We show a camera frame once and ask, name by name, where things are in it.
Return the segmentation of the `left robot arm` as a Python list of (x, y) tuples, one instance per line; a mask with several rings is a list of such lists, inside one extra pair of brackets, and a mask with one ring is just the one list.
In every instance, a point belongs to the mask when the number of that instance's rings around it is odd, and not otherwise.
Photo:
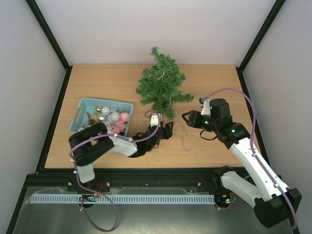
[(144, 133), (124, 137), (109, 131), (103, 123), (77, 132), (69, 137), (70, 157), (81, 183), (95, 179), (93, 163), (107, 152), (137, 158), (151, 151), (163, 139), (173, 135), (174, 123), (171, 121), (159, 126), (149, 126)]

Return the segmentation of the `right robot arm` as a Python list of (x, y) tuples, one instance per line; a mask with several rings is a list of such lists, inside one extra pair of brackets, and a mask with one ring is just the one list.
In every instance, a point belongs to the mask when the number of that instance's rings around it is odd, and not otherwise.
[(251, 135), (241, 123), (234, 122), (228, 102), (223, 98), (200, 100), (202, 111), (191, 110), (182, 118), (188, 126), (213, 132), (243, 164), (253, 182), (239, 176), (228, 166), (215, 171), (213, 187), (228, 189), (246, 203), (259, 222), (271, 228), (289, 218), (298, 209), (302, 195), (289, 186), (272, 170), (251, 142)]

